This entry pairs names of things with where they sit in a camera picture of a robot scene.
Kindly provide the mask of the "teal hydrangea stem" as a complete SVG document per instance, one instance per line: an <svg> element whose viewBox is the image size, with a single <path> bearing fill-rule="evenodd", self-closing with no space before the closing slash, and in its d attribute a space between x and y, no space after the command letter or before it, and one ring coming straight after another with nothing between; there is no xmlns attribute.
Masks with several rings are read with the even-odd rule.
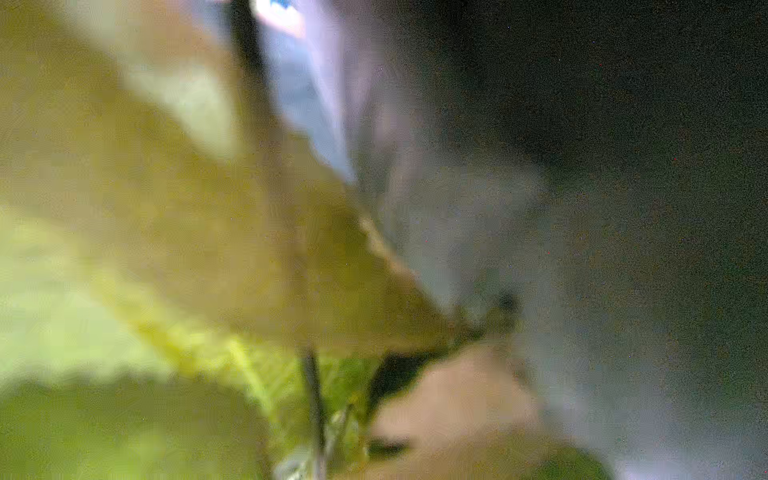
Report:
<svg viewBox="0 0 768 480"><path fill-rule="evenodd" d="M534 427L618 479L767 469L767 5L301 1L344 167L282 123L250 6L1 5L1 207L217 330L472 346L383 473Z"/></svg>

